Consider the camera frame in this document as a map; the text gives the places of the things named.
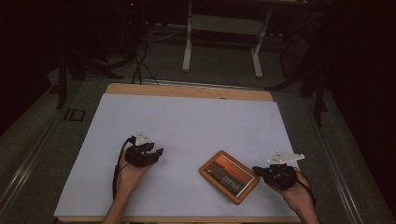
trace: forearm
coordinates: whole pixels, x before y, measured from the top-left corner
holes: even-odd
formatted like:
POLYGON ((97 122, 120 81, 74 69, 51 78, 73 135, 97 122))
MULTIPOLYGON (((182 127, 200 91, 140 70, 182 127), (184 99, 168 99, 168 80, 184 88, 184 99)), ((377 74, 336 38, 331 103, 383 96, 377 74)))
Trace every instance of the forearm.
POLYGON ((117 192, 116 198, 108 209, 105 219, 102 222, 103 224, 121 223, 132 192, 132 189, 119 190, 117 192))

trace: black cable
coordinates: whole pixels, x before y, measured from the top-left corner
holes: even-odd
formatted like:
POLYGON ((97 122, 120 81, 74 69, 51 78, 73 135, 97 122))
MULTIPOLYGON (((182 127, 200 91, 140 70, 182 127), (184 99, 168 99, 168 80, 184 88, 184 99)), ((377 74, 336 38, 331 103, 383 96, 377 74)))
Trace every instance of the black cable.
POLYGON ((118 177, 119 177, 119 172, 129 164, 128 163, 125 166, 123 166, 121 169, 119 169, 120 168, 120 161, 121 161, 121 158, 122 158, 122 152, 125 149, 126 144, 128 144, 128 142, 130 142, 131 140, 132 140, 132 137, 128 138, 127 140, 125 140, 124 144, 122 145, 122 148, 121 148, 121 151, 120 151, 120 155, 119 155, 119 159, 117 160, 116 167, 114 168, 113 183, 112 183, 113 199, 116 197, 116 194, 117 194, 117 181, 118 181, 118 177))
POLYGON ((155 78, 156 76, 158 76, 158 71, 155 70, 155 69, 153 69, 153 68, 148 67, 148 66, 146 65, 146 63, 144 63, 144 62, 142 62, 142 65, 146 68, 146 71, 148 72, 149 77, 141 77, 141 78, 151 78, 151 79, 153 79, 153 80, 157 83, 157 85, 160 85, 160 83, 159 83, 159 82, 157 81, 157 79, 155 78), (152 70, 153 72, 155 72, 155 75, 152 75, 151 72, 150 72, 149 70, 152 70))
POLYGON ((300 180, 297 180, 297 183, 299 183, 301 186, 303 186, 308 191, 309 195, 311 196, 312 203, 314 204, 314 207, 315 207, 317 205, 317 199, 315 198, 314 193, 312 193, 312 185, 309 182, 308 177, 306 177, 306 175, 304 175, 300 171, 296 171, 296 173, 299 173, 300 175, 302 175, 306 179, 306 181, 308 181, 308 185, 309 185, 310 188, 307 185, 305 185, 303 182, 301 182, 300 180))
POLYGON ((140 78, 140 84, 142 84, 142 80, 141 80, 141 76, 140 76, 140 65, 141 65, 141 64, 143 63, 143 61, 145 60, 146 55, 147 55, 147 53, 148 53, 148 50, 147 50, 147 47, 146 47, 144 44, 142 44, 142 43, 140 43, 140 44, 143 46, 143 48, 144 48, 144 50, 145 50, 145 53, 143 54, 143 57, 141 58, 141 61, 140 61, 140 62, 139 62, 139 60, 138 60, 137 57, 136 57, 137 67, 136 67, 136 69, 134 70, 134 75, 132 76, 132 84, 134 84, 134 79, 135 79, 137 73, 138 73, 139 78, 140 78))

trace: person's right hand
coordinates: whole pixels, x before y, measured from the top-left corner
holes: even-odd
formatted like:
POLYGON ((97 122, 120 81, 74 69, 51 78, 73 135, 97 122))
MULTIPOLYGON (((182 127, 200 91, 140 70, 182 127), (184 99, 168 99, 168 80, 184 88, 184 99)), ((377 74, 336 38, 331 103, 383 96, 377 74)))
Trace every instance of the person's right hand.
MULTIPOLYGON (((306 180, 303 175, 297 172, 297 176, 303 184, 310 188, 308 180, 306 180)), ((276 189, 270 185, 268 186, 282 195, 285 202, 288 204, 291 210, 297 214, 302 223, 319 223, 311 195, 303 186, 296 183, 293 187, 285 190, 276 189)))
POLYGON ((143 175, 149 170, 151 165, 145 167, 134 167, 125 160, 126 150, 122 152, 120 160, 120 172, 117 183, 117 193, 132 193, 139 185, 143 175))

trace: rectangular device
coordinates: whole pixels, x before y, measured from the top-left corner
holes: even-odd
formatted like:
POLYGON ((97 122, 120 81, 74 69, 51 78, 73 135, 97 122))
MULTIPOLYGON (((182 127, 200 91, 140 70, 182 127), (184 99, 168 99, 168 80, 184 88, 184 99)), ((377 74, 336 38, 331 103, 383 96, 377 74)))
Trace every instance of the rectangular device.
POLYGON ((205 163, 199 172, 235 204, 244 201, 260 180, 253 171, 223 150, 205 163))

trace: wooden table edge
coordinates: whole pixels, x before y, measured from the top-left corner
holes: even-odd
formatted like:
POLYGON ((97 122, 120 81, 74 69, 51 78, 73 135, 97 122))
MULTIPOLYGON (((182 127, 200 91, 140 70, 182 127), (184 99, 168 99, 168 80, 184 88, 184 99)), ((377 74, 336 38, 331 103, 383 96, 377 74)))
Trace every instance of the wooden table edge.
POLYGON ((106 93, 174 96, 190 98, 230 99, 273 102, 274 99, 268 91, 233 90, 208 87, 184 87, 184 86, 156 86, 135 85, 124 83, 111 83, 107 86, 106 93))
MULTIPOLYGON (((104 217, 58 217, 62 222, 101 222, 104 217)), ((125 222, 141 223, 300 223, 298 217, 125 217, 125 222)))

